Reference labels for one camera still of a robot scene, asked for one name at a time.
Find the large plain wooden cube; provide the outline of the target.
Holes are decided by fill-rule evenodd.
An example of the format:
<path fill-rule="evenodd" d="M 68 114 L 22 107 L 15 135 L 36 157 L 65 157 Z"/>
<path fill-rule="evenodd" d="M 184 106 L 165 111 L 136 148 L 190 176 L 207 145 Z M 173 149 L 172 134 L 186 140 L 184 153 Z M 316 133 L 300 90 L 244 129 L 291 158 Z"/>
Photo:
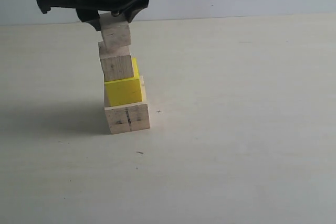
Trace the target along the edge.
<path fill-rule="evenodd" d="M 110 106 L 104 89 L 104 112 L 111 134 L 139 131 L 150 128 L 149 107 L 143 76 L 140 76 L 142 102 Z"/>

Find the medium plain wooden cube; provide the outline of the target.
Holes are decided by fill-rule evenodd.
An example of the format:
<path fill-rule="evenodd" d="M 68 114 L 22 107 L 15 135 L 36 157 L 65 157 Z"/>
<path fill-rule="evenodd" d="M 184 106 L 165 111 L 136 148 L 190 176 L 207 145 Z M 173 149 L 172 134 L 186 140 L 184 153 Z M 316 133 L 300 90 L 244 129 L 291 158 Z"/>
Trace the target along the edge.
<path fill-rule="evenodd" d="M 115 81 L 134 76 L 129 46 L 108 51 L 104 42 L 98 43 L 99 58 L 105 81 Z"/>

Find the small plain wooden cube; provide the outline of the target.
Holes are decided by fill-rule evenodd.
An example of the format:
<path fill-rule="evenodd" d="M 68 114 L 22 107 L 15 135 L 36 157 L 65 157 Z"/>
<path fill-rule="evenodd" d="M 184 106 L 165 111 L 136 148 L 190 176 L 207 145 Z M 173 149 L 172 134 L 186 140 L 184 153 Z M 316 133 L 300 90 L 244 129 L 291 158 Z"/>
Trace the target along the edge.
<path fill-rule="evenodd" d="M 129 23 L 123 15 L 112 16 L 111 13 L 100 15 L 101 36 L 108 51 L 131 45 Z"/>

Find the yellow wooden cube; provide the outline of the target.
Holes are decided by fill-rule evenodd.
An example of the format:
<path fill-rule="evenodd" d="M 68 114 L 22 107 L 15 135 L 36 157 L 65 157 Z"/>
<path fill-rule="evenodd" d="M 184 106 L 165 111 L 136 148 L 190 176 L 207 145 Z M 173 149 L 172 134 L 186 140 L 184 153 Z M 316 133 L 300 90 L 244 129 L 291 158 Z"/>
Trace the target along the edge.
<path fill-rule="evenodd" d="M 142 76 L 139 74 L 136 58 L 132 58 L 132 67 L 133 77 L 104 82 L 104 91 L 109 106 L 121 106 L 143 101 Z"/>

